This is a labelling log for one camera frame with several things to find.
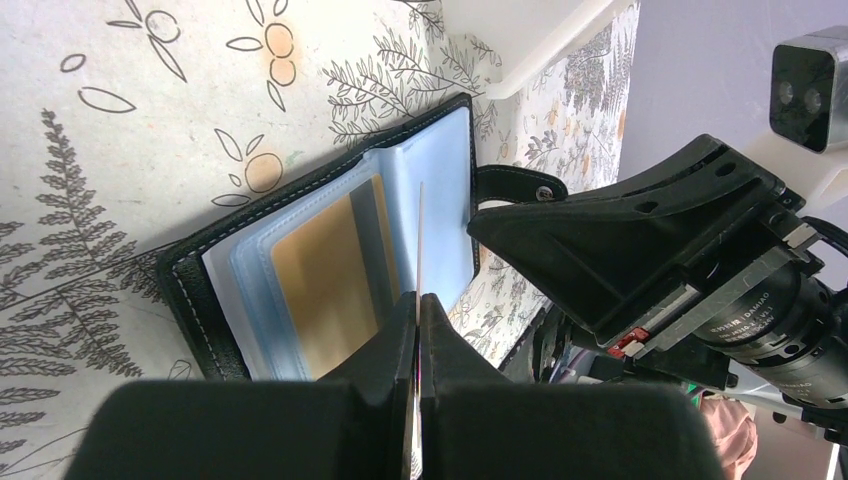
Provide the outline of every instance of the red component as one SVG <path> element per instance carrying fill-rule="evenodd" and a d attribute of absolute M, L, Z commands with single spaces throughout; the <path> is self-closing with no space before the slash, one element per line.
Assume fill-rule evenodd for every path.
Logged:
<path fill-rule="evenodd" d="M 621 340 L 618 341 L 615 345 L 610 347 L 607 350 L 607 353 L 612 355 L 615 358 L 624 358 L 624 352 L 622 350 L 624 347 L 630 345 L 633 342 L 644 342 L 650 337 L 651 334 L 647 332 L 647 330 L 636 327 L 632 332 L 625 335 Z"/>

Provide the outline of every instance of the white wall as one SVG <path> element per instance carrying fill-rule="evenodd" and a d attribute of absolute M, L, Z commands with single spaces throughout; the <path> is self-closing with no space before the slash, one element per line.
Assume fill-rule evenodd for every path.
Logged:
<path fill-rule="evenodd" d="M 768 128 L 771 54 L 780 41 L 848 25 L 844 0 L 644 0 L 620 178 L 709 133 L 738 149 Z M 848 229 L 848 200 L 824 218 Z M 828 248 L 823 278 L 843 288 L 848 261 Z"/>

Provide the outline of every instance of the card holder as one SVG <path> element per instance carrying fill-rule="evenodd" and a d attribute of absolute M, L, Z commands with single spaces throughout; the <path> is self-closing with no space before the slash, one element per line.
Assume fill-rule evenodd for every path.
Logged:
<path fill-rule="evenodd" d="M 554 177 L 477 168 L 467 95 L 375 136 L 160 257 L 163 296 L 205 376 L 313 379 L 373 336 L 415 290 L 421 183 L 421 291 L 448 308 L 479 272 L 465 232 L 478 203 L 567 195 Z M 332 348 L 310 343 L 321 328 Z"/>

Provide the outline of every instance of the floral tablecloth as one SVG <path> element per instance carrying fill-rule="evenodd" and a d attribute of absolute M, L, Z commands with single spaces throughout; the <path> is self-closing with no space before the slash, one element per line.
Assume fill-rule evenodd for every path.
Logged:
<path fill-rule="evenodd" d="M 197 367 L 162 248 L 455 92 L 482 164 L 613 182 L 638 6 L 504 101 L 500 58 L 438 3 L 6 2 L 0 477 L 61 476 L 110 391 Z M 544 298 L 484 252 L 451 313 L 492 363 Z"/>

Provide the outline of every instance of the wallet strap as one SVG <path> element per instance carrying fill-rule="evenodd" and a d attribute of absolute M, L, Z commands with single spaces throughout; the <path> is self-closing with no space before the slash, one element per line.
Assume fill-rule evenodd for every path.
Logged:
<path fill-rule="evenodd" d="M 564 200 L 568 189 L 552 175 L 509 165 L 477 167 L 478 204 L 489 200 L 509 203 Z"/>

